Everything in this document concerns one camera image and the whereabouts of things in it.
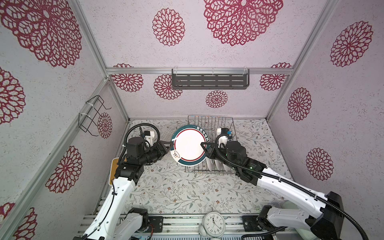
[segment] red circular floral motif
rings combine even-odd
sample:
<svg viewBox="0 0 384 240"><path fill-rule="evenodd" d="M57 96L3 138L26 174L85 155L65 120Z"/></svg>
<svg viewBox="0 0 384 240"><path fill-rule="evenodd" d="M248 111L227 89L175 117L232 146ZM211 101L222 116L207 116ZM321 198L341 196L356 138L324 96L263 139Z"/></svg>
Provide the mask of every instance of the red circular floral motif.
<svg viewBox="0 0 384 240"><path fill-rule="evenodd" d="M70 146L45 186L50 192L63 193L68 191L79 179L83 167L82 161L79 150Z"/></svg>
<svg viewBox="0 0 384 240"><path fill-rule="evenodd" d="M115 68L132 68L129 64L119 63ZM111 75L116 86L127 92L136 92L143 86L141 74L113 74Z"/></svg>
<svg viewBox="0 0 384 240"><path fill-rule="evenodd" d="M169 74L158 76L153 83L153 88L157 95L168 100L178 98L183 92L183 90L172 88L172 77Z"/></svg>
<svg viewBox="0 0 384 240"><path fill-rule="evenodd" d="M320 148L312 149L307 155L307 168L311 175L318 180L327 180L333 173L331 156Z"/></svg>
<svg viewBox="0 0 384 240"><path fill-rule="evenodd" d="M311 95L305 88L298 88L293 91L288 100L289 116L295 121L303 120L310 112Z"/></svg>
<svg viewBox="0 0 384 240"><path fill-rule="evenodd" d="M156 38L165 46L178 44L185 32L180 14L169 8L157 12L152 21L152 29Z"/></svg>
<svg viewBox="0 0 384 240"><path fill-rule="evenodd" d="M283 0L204 0L208 29L221 43L244 45L265 33Z"/></svg>
<svg viewBox="0 0 384 240"><path fill-rule="evenodd" d="M23 87L9 72L0 68L0 124L18 118L24 106Z"/></svg>
<svg viewBox="0 0 384 240"><path fill-rule="evenodd" d="M100 136L108 138L112 133L112 120L108 113L102 113L97 120L97 130Z"/></svg>
<svg viewBox="0 0 384 240"><path fill-rule="evenodd" d="M0 206L0 223L5 219L14 205L15 203L7 202L6 204Z"/></svg>
<svg viewBox="0 0 384 240"><path fill-rule="evenodd" d="M368 49L372 34L372 26L368 22L349 25L333 43L330 54L333 64L344 67L356 62Z"/></svg>
<svg viewBox="0 0 384 240"><path fill-rule="evenodd" d="M228 96L224 91L220 90L214 90L210 93L208 93L207 97L205 98L205 102L208 106L211 108L219 108L224 106L228 100Z"/></svg>
<svg viewBox="0 0 384 240"><path fill-rule="evenodd" d="M66 0L1 0L0 15L4 27L37 59L66 68L79 58L81 33Z"/></svg>
<svg viewBox="0 0 384 240"><path fill-rule="evenodd" d="M13 240L31 240L35 235L35 229L37 226L37 214L35 208L31 207L28 211L28 215L24 217L21 225L17 228L13 235Z"/></svg>
<svg viewBox="0 0 384 240"><path fill-rule="evenodd" d="M292 65L289 63L278 63L272 65L272 68L290 68ZM283 84L287 75L284 74L263 74L260 79L260 86L268 91L279 89Z"/></svg>

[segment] floral tablecloth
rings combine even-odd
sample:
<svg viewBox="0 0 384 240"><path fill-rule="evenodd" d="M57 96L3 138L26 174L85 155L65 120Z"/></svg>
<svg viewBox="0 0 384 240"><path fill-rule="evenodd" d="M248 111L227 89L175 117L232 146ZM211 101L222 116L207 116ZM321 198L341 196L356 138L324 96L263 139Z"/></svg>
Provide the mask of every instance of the floral tablecloth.
<svg viewBox="0 0 384 240"><path fill-rule="evenodd" d="M187 120L134 120L130 125L142 122L155 125L160 130L160 139L165 141L187 124ZM291 178L265 120L234 120L234 123L238 141L249 157ZM130 136L138 136L137 131ZM246 183L234 174L186 173L184 166L168 153L161 161L144 167L126 202L126 211L140 207L148 209L150 214L201 214L212 210L223 214L259 213L264 205L281 200L284 198L278 194Z"/></svg>

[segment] large plate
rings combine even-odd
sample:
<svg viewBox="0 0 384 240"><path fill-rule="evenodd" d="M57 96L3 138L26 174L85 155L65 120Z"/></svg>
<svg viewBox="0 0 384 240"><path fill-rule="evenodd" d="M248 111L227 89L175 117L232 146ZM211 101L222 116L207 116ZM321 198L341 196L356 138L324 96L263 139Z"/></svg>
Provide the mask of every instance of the large plate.
<svg viewBox="0 0 384 240"><path fill-rule="evenodd" d="M195 166L205 159L202 142L209 142L208 134L196 125L185 125L172 135L173 147L170 153L173 159L181 165Z"/></svg>

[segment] wire dish rack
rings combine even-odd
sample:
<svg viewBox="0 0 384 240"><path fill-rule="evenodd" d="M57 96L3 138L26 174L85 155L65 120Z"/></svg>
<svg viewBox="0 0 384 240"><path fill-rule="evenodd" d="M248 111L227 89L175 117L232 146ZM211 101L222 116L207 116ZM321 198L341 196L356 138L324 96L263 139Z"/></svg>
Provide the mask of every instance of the wire dish rack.
<svg viewBox="0 0 384 240"><path fill-rule="evenodd" d="M232 140L237 141L235 124L233 118L231 117L218 117L218 116L198 116L198 115L189 115L188 124L197 125L205 130L208 133L209 140L213 142L217 136L217 129L226 127L232 132ZM215 173L215 174L234 174L235 172L230 170L226 172L225 170L218 170L215 164L215 167L212 171L208 169L206 161L203 161L200 164L197 164L192 167L185 167L185 172L192 173Z"/></svg>

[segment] white cable tie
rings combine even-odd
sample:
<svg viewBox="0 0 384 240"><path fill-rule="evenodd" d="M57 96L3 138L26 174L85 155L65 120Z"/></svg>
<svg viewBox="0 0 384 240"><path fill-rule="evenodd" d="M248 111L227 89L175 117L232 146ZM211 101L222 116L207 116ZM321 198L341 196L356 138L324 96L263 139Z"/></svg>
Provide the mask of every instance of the white cable tie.
<svg viewBox="0 0 384 240"><path fill-rule="evenodd" d="M86 113L80 113L81 115L87 115L89 118L91 118L90 115L86 114Z"/></svg>

